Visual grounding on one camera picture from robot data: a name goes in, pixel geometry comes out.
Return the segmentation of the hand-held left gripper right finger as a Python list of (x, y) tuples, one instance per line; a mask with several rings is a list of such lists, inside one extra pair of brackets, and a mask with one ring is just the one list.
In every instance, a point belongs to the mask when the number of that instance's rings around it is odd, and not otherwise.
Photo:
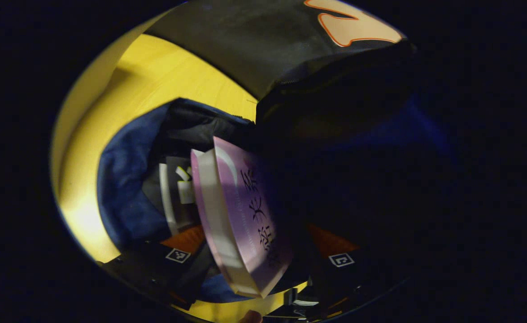
[(318, 304), (308, 317), (336, 317), (386, 296), (407, 270), (331, 231), (308, 223), (308, 264)]

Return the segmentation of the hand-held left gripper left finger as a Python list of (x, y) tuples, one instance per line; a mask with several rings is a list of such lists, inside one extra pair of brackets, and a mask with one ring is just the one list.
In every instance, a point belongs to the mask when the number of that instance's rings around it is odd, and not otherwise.
[(153, 301), (190, 310), (213, 265), (204, 229), (196, 225), (134, 242), (103, 269)]

